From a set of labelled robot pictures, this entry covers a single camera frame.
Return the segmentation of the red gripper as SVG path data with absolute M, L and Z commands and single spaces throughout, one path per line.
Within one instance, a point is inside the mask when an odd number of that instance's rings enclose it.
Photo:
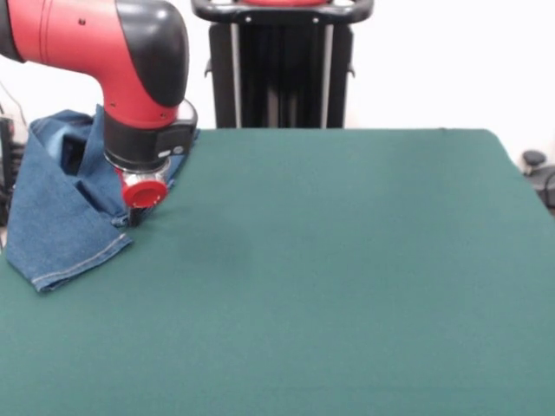
M 121 182 L 121 196 L 128 210 L 128 226 L 136 227 L 141 222 L 142 209 L 162 202 L 167 196 L 167 182 L 162 171 L 126 172 L 116 169 Z

